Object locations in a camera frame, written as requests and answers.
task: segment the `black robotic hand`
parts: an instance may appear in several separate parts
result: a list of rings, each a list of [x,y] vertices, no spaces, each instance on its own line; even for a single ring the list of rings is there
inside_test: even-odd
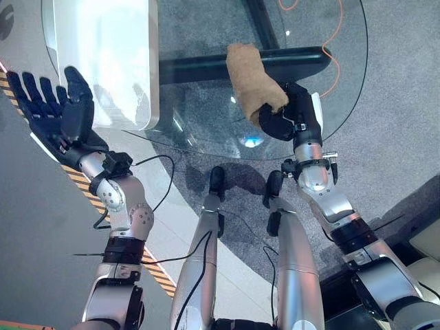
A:
[[[278,140],[290,141],[301,137],[301,141],[317,140],[322,145],[320,126],[309,92],[294,82],[284,84],[282,88],[289,103],[278,113],[272,113],[272,108],[264,104],[258,117],[261,129]]]
[[[94,151],[108,151],[109,146],[91,129],[94,102],[89,85],[74,67],[66,67],[64,72],[69,97],[64,87],[57,86],[58,102],[47,78],[40,78],[44,102],[32,74],[23,73],[30,100],[21,86],[19,75],[9,71],[6,76],[35,136],[61,164],[81,171],[79,161],[82,156]]]

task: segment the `glass table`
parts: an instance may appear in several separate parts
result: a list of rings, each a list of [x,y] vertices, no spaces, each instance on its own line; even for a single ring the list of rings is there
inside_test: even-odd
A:
[[[275,140],[245,119],[225,59],[229,44],[253,43],[278,82],[297,81],[310,93],[328,91],[337,67],[321,47],[338,26],[338,0],[298,0],[286,10],[294,2],[159,0],[159,122],[132,133],[184,151],[231,158],[292,155],[291,142]],[[340,31],[326,45],[340,64],[340,77],[321,98],[324,139],[349,117],[366,71],[362,4],[344,0],[343,6]]]

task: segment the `orange cord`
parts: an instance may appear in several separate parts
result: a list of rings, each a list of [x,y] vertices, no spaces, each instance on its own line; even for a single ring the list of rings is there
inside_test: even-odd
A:
[[[293,5],[291,5],[290,7],[285,7],[283,4],[283,0],[278,0],[278,3],[280,4],[281,9],[285,10],[285,11],[289,11],[292,10],[296,7],[296,5],[298,5],[298,2],[300,0],[296,0],[295,3]]]
[[[339,17],[339,24],[338,27],[336,28],[335,32],[331,35],[330,39],[327,40],[325,43],[322,44],[322,51],[324,52],[324,54],[326,54],[329,58],[331,58],[331,60],[336,64],[336,68],[338,69],[338,72],[336,74],[336,79],[334,81],[334,83],[332,84],[332,86],[326,90],[320,97],[323,98],[326,95],[329,95],[336,87],[336,85],[338,84],[339,81],[339,77],[341,75],[341,66],[338,62],[338,60],[336,59],[336,57],[333,57],[332,55],[330,55],[330,53],[328,53],[327,50],[325,50],[325,46],[327,46],[328,43],[330,43],[330,41],[332,41],[339,33],[339,30],[341,29],[341,25],[342,25],[342,20],[344,17],[344,7],[342,6],[342,0],[338,0],[339,2],[339,8],[340,8],[340,17]]]
[[[298,2],[299,2],[299,0],[296,0],[295,3],[293,5],[291,5],[290,7],[285,7],[283,4],[283,0],[278,0],[278,3],[280,4],[281,9],[283,9],[284,11],[294,9],[296,7],[296,5],[298,5]],[[325,50],[325,46],[327,46],[338,35],[338,33],[341,29],[342,20],[344,18],[344,6],[342,5],[342,0],[338,0],[338,2],[339,2],[339,8],[340,8],[340,17],[339,17],[338,27],[336,28],[335,32],[331,35],[330,39],[325,41],[321,47],[324,54],[326,54],[335,63],[336,69],[338,70],[338,72],[336,74],[336,78],[335,78],[335,81],[333,82],[332,86],[328,90],[326,90],[324,93],[322,93],[320,98],[323,98],[323,97],[329,95],[336,88],[336,85],[338,84],[339,78],[341,76],[341,66],[340,66],[337,58],[333,57],[332,55],[330,55],[330,53],[328,53],[327,50]]]

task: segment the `beige towel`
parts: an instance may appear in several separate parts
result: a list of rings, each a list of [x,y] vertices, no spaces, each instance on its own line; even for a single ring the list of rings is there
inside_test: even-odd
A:
[[[258,128],[258,110],[262,105],[269,104],[276,113],[289,102],[283,89],[265,73],[260,52],[255,46],[229,45],[226,65],[246,118]]]

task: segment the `white object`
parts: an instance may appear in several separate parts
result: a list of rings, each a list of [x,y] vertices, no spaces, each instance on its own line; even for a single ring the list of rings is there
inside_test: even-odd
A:
[[[435,292],[440,292],[440,263],[433,258],[423,258],[408,266],[410,273]],[[440,305],[440,300],[429,290],[420,286],[423,299]]]
[[[324,118],[322,117],[322,107],[321,107],[321,99],[319,97],[319,93],[315,92],[311,95],[311,101],[313,103],[313,109],[315,110],[316,120],[318,121],[319,126],[321,126],[321,135],[322,130],[324,129]]]
[[[425,256],[440,261],[440,219],[410,239],[410,244]]]
[[[53,0],[60,83],[89,83],[94,127],[151,129],[159,120],[156,0]]]

